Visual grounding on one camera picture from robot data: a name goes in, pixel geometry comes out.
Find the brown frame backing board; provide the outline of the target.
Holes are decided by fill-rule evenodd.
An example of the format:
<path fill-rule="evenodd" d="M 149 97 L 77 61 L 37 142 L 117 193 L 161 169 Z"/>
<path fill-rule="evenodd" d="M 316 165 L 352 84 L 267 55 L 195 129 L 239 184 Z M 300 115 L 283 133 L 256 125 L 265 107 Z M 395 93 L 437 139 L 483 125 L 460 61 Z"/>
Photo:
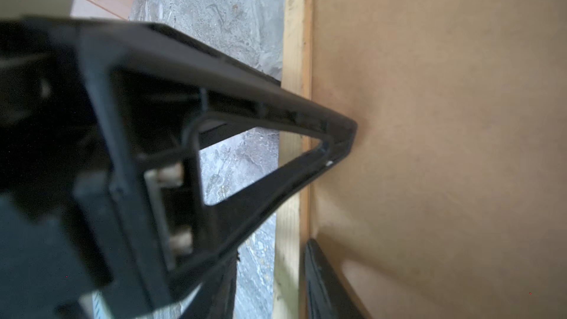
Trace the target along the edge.
<path fill-rule="evenodd" d="M 566 316 L 566 0 L 314 0 L 351 153 L 312 234 L 368 318 Z"/>

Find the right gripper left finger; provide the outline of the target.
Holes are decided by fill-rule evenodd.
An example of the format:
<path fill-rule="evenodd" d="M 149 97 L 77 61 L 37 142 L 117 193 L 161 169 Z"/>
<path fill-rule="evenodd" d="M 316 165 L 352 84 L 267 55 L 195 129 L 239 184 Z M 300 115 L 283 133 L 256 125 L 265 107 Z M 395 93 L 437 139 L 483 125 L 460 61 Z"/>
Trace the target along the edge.
<path fill-rule="evenodd" d="M 232 319 L 238 260 L 239 253 L 235 252 L 204 282 L 180 318 Z"/>

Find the light wooden picture frame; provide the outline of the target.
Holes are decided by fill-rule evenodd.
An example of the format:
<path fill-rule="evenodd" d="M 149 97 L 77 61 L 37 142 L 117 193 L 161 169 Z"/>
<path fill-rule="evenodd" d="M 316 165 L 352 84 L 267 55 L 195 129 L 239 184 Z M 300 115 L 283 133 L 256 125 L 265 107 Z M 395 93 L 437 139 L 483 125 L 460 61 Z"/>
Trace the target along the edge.
<path fill-rule="evenodd" d="M 313 0 L 285 0 L 281 86 L 312 98 Z M 273 318 L 306 318 L 304 247 L 310 238 L 309 186 L 276 213 Z"/>

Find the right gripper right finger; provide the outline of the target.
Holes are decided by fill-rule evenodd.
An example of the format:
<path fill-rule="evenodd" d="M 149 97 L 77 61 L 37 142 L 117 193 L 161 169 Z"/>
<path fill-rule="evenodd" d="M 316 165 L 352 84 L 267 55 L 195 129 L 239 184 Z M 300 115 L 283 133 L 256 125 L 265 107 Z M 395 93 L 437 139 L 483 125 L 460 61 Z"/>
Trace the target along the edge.
<path fill-rule="evenodd" d="M 309 319 L 363 318 L 315 239 L 304 252 Z"/>

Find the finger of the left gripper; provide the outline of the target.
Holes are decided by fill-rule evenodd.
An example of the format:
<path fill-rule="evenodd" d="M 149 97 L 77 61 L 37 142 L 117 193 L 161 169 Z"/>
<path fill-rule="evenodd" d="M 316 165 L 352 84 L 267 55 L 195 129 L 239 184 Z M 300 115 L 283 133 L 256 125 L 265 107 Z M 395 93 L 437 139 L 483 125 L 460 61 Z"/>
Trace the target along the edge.
<path fill-rule="evenodd" d="M 318 140 L 215 205 L 199 153 L 263 127 Z M 357 124 L 171 27 L 1 21 L 1 316 L 115 318 L 190 303 Z"/>

